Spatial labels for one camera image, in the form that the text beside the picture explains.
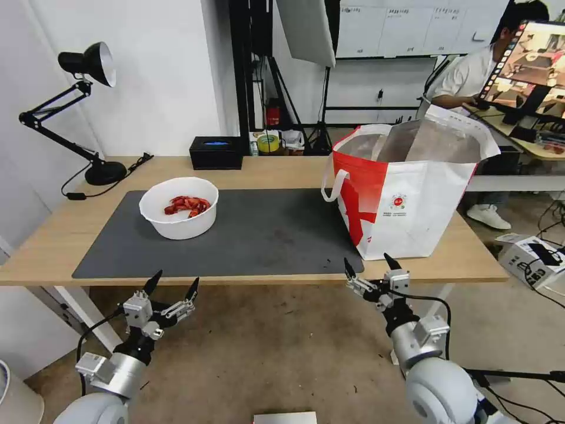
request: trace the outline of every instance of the desk lamp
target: desk lamp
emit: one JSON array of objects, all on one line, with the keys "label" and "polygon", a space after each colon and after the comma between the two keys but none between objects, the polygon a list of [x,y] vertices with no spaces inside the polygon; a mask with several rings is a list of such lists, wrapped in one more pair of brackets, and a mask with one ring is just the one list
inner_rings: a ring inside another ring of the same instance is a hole
[{"label": "desk lamp", "polygon": [[[101,159],[97,152],[73,143],[42,125],[43,121],[90,96],[92,82],[85,78],[86,74],[101,84],[115,87],[116,69],[114,68],[114,62],[108,46],[104,42],[97,42],[87,48],[84,53],[62,52],[59,54],[58,61],[61,68],[66,72],[72,73],[77,82],[36,108],[21,113],[19,121],[26,127],[49,137],[56,143],[88,160],[91,163],[90,168],[85,173],[85,179],[88,184],[105,186],[121,181],[127,174],[124,165],[119,162],[107,162]],[[80,91],[82,94],[64,105],[47,107],[75,90]]]}]

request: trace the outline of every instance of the lamp arm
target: lamp arm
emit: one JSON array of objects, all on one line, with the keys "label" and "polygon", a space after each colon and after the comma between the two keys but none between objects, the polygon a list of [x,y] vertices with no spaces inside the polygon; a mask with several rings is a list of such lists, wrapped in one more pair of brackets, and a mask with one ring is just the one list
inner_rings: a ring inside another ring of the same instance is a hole
[{"label": "lamp arm", "polygon": [[[34,109],[29,110],[27,112],[22,112],[19,115],[19,121],[23,125],[25,125],[26,127],[31,128],[32,130],[35,130],[38,133],[50,138],[51,140],[62,145],[63,147],[66,147],[67,149],[78,154],[79,156],[84,157],[86,160],[93,162],[93,163],[97,163],[97,164],[103,163],[104,160],[100,159],[100,157],[98,156],[98,153],[95,153],[95,154],[90,153],[89,151],[85,150],[84,148],[82,148],[78,144],[73,143],[72,141],[69,141],[66,138],[61,137],[59,134],[56,134],[55,132],[53,132],[51,130],[48,130],[47,128],[45,128],[41,124],[41,122],[51,118],[53,115],[56,115],[57,113],[62,112],[63,110],[74,105],[75,103],[80,102],[80,100],[84,99],[85,97],[88,97],[90,95],[90,92],[91,92],[90,91],[91,85],[92,85],[92,83],[90,81],[85,80],[85,79],[81,79],[80,81],[78,81],[76,84],[74,84],[73,86],[71,86],[67,90],[65,90],[62,93],[56,95],[55,97],[49,99],[48,101],[40,104],[39,106],[35,107]],[[73,100],[70,100],[69,102],[67,102],[64,105],[56,106],[56,107],[52,107],[52,108],[45,108],[46,106],[49,106],[53,102],[59,100],[60,98],[66,96],[67,94],[72,93],[75,90],[81,91],[82,95],[74,98]]]}]

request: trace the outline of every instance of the lamp base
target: lamp base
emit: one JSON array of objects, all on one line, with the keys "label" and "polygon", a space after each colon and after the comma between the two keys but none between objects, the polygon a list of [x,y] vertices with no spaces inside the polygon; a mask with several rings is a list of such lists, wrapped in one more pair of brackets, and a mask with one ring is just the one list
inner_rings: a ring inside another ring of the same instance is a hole
[{"label": "lamp base", "polygon": [[124,179],[128,173],[120,162],[93,162],[87,169],[84,178],[92,186],[107,186]]}]

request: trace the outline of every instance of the wooden table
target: wooden table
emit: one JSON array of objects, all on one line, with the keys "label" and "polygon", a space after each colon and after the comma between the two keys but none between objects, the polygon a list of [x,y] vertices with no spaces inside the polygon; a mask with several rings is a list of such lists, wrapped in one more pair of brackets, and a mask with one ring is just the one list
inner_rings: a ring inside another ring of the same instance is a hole
[{"label": "wooden table", "polygon": [[[111,158],[125,165],[131,157]],[[325,157],[245,157],[241,171],[194,171],[189,158],[156,157],[132,176],[100,197],[66,201],[0,269],[1,285],[55,286],[87,325],[102,318],[81,286],[142,286],[145,279],[73,279],[71,275],[96,239],[125,193],[147,190],[174,177],[197,175],[212,181],[220,190],[251,188],[319,188]],[[99,187],[84,184],[78,191],[93,194]],[[444,283],[446,296],[452,283],[491,283],[508,276],[483,246],[471,228],[453,215],[434,254],[429,258],[403,259],[413,283]],[[362,274],[382,278],[384,261],[366,261]],[[195,276],[163,278],[159,285],[188,285]],[[343,284],[343,274],[266,275],[203,277],[201,284]],[[119,337],[109,325],[95,334],[112,350]]]},{"label": "wooden table", "polygon": [[504,114],[500,111],[497,111],[494,107],[490,107],[485,111],[479,110],[469,105],[463,105],[463,107],[471,112],[473,116],[476,116],[481,122],[485,123],[495,131],[498,131],[501,135],[508,138],[509,140],[512,140],[513,143],[519,145],[532,157],[543,161],[565,160],[565,153],[557,154],[550,150],[544,150],[543,147],[539,144],[529,143],[516,137],[510,137],[510,133],[514,129],[515,125],[509,125],[502,122],[502,120],[504,119]]},{"label": "wooden table", "polygon": [[[542,161],[565,161],[565,154],[557,154],[544,150],[536,143],[528,143],[515,137],[510,137],[515,125],[502,122],[504,114],[491,107],[482,111],[467,104],[463,107],[471,112],[471,118],[482,122],[489,129],[497,143],[512,145],[519,152],[529,157]],[[535,174],[535,175],[474,175],[467,187],[467,191],[561,191],[565,187],[565,175],[560,174]]]}]

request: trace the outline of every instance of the man's hand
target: man's hand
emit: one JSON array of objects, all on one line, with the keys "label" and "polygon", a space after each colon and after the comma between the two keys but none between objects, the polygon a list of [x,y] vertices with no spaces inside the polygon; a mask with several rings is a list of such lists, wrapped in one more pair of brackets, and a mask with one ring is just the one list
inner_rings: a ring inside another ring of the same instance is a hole
[{"label": "man's hand", "polygon": [[444,109],[454,109],[463,106],[464,103],[467,103],[470,106],[476,106],[477,99],[478,99],[478,94],[469,97],[458,97],[448,94],[442,94],[437,97],[434,97],[431,100],[431,103],[433,105],[443,107]]}]

